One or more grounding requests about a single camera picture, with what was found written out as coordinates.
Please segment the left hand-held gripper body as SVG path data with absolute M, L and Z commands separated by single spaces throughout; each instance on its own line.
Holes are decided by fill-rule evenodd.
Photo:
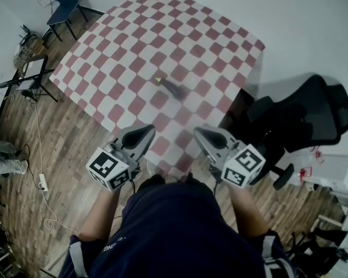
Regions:
M 104 147 L 95 150 L 86 169 L 102 187 L 109 191 L 117 190 L 140 173 L 139 161 L 154 137 L 154 125 L 126 127 Z

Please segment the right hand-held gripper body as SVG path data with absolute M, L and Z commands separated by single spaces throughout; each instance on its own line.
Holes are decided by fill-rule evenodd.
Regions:
M 244 188 L 264 166 L 264 157 L 253 145 L 237 140 L 225 129 L 203 125 L 195 127 L 193 134 L 203 153 L 211 160 L 209 171 L 217 182 Z

